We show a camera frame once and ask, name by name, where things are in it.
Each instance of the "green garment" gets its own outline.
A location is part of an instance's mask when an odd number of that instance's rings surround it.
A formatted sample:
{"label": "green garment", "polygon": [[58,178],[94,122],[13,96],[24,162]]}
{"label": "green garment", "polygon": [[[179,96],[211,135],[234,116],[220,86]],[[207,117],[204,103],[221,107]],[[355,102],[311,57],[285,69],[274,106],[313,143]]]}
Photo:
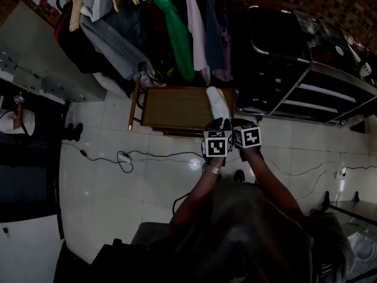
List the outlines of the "green garment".
{"label": "green garment", "polygon": [[153,2],[165,14],[178,70],[185,81],[191,82],[195,76],[191,34],[182,22],[178,9],[171,0],[153,0]]}

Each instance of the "white cube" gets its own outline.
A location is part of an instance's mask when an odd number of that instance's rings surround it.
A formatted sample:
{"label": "white cube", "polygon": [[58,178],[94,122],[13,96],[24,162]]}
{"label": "white cube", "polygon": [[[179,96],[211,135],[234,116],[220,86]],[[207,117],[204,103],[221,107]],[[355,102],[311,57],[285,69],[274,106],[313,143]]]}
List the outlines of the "white cube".
{"label": "white cube", "polygon": [[237,147],[250,148],[260,146],[262,140],[260,137],[260,127],[251,123],[244,126],[233,127],[234,144]]}
{"label": "white cube", "polygon": [[207,157],[226,157],[232,150],[232,131],[204,131]]}

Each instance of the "metal watch strap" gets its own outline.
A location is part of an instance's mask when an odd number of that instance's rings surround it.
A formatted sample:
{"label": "metal watch strap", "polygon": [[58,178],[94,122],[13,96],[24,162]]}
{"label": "metal watch strap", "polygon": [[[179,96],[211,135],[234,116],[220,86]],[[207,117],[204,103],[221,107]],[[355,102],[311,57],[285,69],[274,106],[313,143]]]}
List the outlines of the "metal watch strap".
{"label": "metal watch strap", "polygon": [[220,169],[218,167],[211,166],[210,164],[205,163],[203,165],[203,172],[209,172],[215,175],[220,174]]}

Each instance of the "forearm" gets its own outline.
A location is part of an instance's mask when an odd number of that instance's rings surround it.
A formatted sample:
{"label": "forearm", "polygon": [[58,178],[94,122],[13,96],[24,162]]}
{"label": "forearm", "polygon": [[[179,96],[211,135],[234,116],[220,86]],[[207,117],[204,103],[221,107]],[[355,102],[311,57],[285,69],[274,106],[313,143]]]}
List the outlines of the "forearm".
{"label": "forearm", "polygon": [[[218,168],[221,168],[222,164],[222,158],[212,159],[210,162],[210,165]],[[174,226],[186,226],[192,224],[198,217],[203,203],[208,200],[216,180],[217,175],[204,172],[193,190],[175,212],[170,224]]]}
{"label": "forearm", "polygon": [[24,109],[22,108],[21,104],[18,105],[17,109],[17,116],[13,121],[13,129],[17,129],[22,127],[22,120],[24,119]]}
{"label": "forearm", "polygon": [[303,216],[299,205],[285,185],[271,172],[264,160],[252,150],[246,150],[245,157],[265,197],[287,216],[299,220]]}

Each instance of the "white t-shirt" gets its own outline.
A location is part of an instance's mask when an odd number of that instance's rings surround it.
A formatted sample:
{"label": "white t-shirt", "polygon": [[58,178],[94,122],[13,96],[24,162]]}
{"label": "white t-shirt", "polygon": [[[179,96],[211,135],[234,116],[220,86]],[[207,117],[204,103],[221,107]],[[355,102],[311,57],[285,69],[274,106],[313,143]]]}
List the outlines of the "white t-shirt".
{"label": "white t-shirt", "polygon": [[[7,112],[7,110],[0,109],[0,117]],[[13,122],[16,118],[16,114],[11,111],[4,114],[3,117],[0,119],[0,131],[6,134],[25,134],[22,127],[13,129]],[[34,112],[30,110],[24,110],[24,118],[22,119],[24,122],[24,126],[31,136],[34,133],[35,128],[35,115]]]}

